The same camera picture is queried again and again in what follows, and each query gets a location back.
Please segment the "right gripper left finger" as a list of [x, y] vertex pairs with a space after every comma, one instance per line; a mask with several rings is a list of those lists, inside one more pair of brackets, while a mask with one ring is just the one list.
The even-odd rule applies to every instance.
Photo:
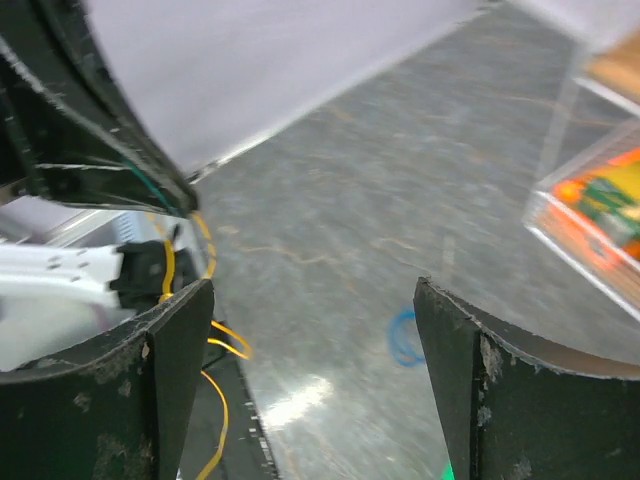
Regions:
[[214, 308], [210, 281], [1, 376], [4, 479], [173, 479]]

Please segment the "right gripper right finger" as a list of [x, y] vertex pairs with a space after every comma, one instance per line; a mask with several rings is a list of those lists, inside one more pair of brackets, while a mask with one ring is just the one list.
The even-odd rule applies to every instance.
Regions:
[[417, 281], [414, 311], [458, 479], [635, 479], [639, 369]]

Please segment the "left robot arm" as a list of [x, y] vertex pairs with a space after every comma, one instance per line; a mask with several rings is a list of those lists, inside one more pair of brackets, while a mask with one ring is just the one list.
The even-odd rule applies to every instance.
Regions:
[[[197, 211], [195, 190], [112, 77], [80, 1], [1, 5], [1, 193], [175, 225]], [[168, 235], [96, 248], [5, 244], [1, 291], [142, 311], [172, 294], [171, 247]]]

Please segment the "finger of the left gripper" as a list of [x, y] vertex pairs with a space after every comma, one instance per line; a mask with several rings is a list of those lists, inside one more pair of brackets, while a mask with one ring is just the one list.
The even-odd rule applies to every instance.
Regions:
[[1, 4], [1, 200], [186, 218], [188, 179], [111, 75], [82, 1]]

